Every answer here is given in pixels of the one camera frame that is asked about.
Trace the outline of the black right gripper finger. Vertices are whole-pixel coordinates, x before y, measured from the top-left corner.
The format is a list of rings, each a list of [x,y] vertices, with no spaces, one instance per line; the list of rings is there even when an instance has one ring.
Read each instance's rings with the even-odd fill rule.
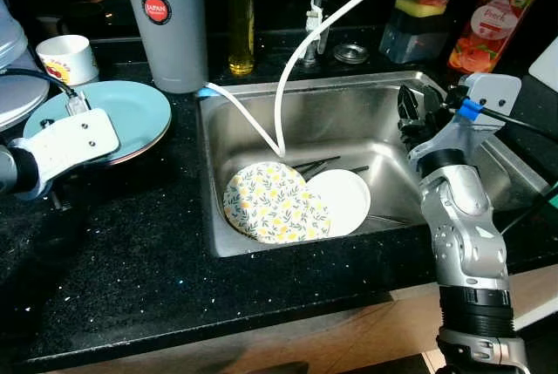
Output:
[[[398,129],[404,146],[421,143],[423,116],[419,114],[419,98],[405,85],[398,88]]]

